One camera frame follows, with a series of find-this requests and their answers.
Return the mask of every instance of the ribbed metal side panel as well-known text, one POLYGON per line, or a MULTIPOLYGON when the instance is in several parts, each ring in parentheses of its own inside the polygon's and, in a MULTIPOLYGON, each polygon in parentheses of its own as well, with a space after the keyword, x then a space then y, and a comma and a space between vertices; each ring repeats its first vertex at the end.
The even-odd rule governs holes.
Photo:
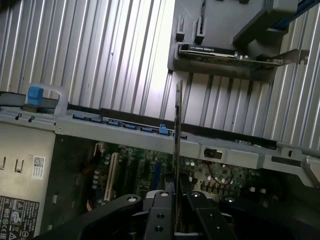
POLYGON ((308 64, 281 67, 265 84, 168 71, 174 4, 22 0, 0 14, 0 90, 65 86, 72 104, 173 120, 182 80, 185 123, 320 149, 319 6, 291 24, 282 44, 282 52, 310 50, 308 64))

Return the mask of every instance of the motherboard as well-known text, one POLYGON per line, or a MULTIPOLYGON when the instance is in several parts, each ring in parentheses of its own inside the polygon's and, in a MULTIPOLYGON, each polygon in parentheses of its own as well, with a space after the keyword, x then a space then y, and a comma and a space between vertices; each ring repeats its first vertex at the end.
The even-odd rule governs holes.
MULTIPOLYGON (((100 155, 92 178, 93 208, 125 194, 145 198, 149 191, 163 190, 165 174, 172 171, 173 156, 168 153, 99 142, 95 154, 100 155)), ((239 195, 261 177, 256 169, 186 157, 180 157, 180 172, 188 175, 193 190, 215 201, 239 195)))

